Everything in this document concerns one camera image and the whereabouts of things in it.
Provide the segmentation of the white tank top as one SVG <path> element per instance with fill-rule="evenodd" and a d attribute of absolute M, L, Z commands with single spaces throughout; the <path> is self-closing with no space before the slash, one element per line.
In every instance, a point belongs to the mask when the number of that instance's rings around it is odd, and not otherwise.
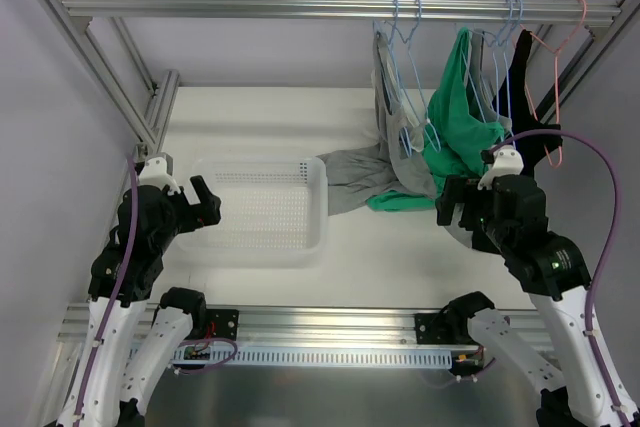
<path fill-rule="evenodd" d="M 376 125 L 378 129 L 378 137 L 381 143 L 387 142 L 386 128 L 386 100 L 384 97 L 384 82 L 378 71 L 373 69 L 371 72 L 371 84 L 374 91 L 374 108 L 376 115 Z"/>

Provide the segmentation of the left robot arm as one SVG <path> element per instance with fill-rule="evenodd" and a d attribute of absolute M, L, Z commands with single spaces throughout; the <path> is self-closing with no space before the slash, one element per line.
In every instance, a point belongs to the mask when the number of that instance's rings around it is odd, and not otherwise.
<path fill-rule="evenodd" d="M 150 332 L 130 352 L 139 320 L 176 236 L 221 220 L 220 199 L 200 176 L 184 191 L 134 183 L 118 207 L 118 223 L 91 267 L 89 322 L 78 369 L 58 426 L 141 425 L 163 372 L 188 338 L 207 329 L 203 293 L 172 287 L 162 295 Z"/>

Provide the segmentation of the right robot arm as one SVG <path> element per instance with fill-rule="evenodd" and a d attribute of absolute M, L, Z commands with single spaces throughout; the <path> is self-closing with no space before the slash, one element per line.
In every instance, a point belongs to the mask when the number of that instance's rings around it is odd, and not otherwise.
<path fill-rule="evenodd" d="M 478 179 L 450 176 L 436 201 L 437 223 L 484 234 L 503 258 L 544 323 L 556 362 L 550 363 L 510 329 L 479 291 L 450 301 L 437 332 L 461 344 L 474 342 L 526 378 L 540 401 L 540 426 L 636 426 L 639 407 L 628 396 L 610 357 L 595 346 L 597 319 L 588 302 L 595 282 L 581 251 L 548 228 L 546 196 L 530 177 Z"/>

